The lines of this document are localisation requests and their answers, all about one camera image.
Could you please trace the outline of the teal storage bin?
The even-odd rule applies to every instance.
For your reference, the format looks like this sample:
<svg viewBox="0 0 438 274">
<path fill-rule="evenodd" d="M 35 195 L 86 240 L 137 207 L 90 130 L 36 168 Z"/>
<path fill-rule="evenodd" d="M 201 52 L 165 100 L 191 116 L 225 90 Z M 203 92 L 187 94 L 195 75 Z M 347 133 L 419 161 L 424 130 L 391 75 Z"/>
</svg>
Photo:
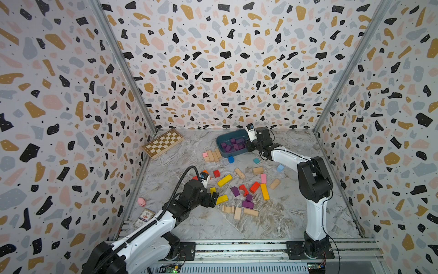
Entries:
<svg viewBox="0 0 438 274">
<path fill-rule="evenodd" d="M 249 139 L 244 129 L 231 131 L 216 138 L 216 144 L 221 156 L 228 158 L 247 153 L 245 142 Z"/>
</svg>

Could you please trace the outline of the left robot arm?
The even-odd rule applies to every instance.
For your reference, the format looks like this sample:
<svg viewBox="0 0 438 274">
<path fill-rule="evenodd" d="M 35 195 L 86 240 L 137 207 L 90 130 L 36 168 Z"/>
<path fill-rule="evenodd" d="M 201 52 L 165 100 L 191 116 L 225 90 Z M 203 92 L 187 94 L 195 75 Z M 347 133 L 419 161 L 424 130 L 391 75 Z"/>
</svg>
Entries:
<svg viewBox="0 0 438 274">
<path fill-rule="evenodd" d="M 181 240 L 172 233 L 199 206 L 213 208 L 219 194 L 206 187 L 207 172 L 189 166 L 168 202 L 152 219 L 115 242 L 101 242 L 83 265 L 84 274 L 134 274 L 158 261 L 179 258 Z"/>
</svg>

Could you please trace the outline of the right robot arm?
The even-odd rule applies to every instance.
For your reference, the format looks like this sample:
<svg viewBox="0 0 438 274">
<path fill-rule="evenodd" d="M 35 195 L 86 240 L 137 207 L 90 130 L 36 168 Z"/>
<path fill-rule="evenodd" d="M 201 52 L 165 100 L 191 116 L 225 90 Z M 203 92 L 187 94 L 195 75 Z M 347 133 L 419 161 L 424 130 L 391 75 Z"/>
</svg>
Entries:
<svg viewBox="0 0 438 274">
<path fill-rule="evenodd" d="M 308 221 L 304 232 L 303 253 L 309 258 L 317 258 L 331 247 L 326 232 L 327 201 L 333 194 L 330 173 L 320 156 L 309 158 L 274 143 L 274 134 L 267 127 L 245 127 L 248 140 L 245 146 L 249 152 L 258 151 L 262 159 L 277 162 L 295 171 L 298 187 L 306 199 Z"/>
</svg>

